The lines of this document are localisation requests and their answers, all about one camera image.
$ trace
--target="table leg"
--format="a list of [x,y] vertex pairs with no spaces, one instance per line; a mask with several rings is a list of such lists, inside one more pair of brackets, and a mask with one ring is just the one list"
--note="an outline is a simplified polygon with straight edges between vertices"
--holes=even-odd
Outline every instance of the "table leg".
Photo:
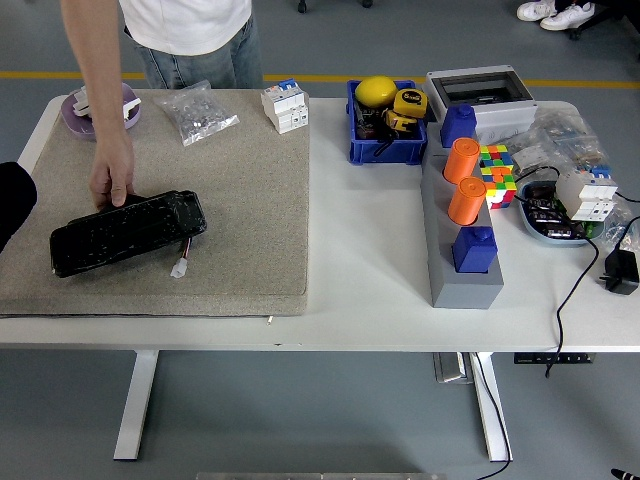
[[[473,368],[476,393],[478,394],[478,405],[480,406],[480,416],[482,417],[484,436],[487,441],[489,460],[492,462],[506,462],[507,459],[513,460],[507,427],[504,423],[500,395],[498,394],[498,384],[496,383],[493,363],[491,362],[491,352],[472,354],[471,366]],[[496,403],[495,406],[487,390],[491,392]]]
[[149,394],[156,372],[158,353],[158,350],[136,351],[136,364],[133,367],[127,403],[122,414],[116,451],[113,454],[114,460],[136,460],[138,458],[144,417],[147,413]]

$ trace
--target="power adapter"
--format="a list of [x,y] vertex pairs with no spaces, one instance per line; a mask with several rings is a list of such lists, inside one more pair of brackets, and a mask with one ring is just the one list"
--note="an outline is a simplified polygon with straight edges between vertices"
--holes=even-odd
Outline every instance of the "power adapter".
[[630,295],[638,288],[636,256],[628,250],[615,248],[604,261],[605,288],[613,293]]

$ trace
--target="white t-shirt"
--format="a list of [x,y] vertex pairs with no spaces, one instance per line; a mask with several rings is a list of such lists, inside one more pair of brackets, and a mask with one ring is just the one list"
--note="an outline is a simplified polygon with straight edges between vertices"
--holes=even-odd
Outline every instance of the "white t-shirt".
[[251,16],[251,0],[120,0],[120,6],[136,42],[173,55],[215,51]]

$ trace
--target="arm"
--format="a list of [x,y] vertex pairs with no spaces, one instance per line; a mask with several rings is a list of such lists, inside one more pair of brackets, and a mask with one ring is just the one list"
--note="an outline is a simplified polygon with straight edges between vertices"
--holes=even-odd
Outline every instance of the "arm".
[[69,43],[80,66],[96,132],[89,181],[98,208],[133,193],[134,156],[122,115],[117,0],[60,0]]

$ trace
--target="hand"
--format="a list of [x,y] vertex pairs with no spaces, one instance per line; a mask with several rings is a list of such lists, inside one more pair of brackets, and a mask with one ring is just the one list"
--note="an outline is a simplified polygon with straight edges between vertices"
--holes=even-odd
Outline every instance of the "hand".
[[135,159],[126,131],[103,137],[96,144],[96,156],[89,180],[93,203],[99,210],[112,203],[121,207],[133,191]]

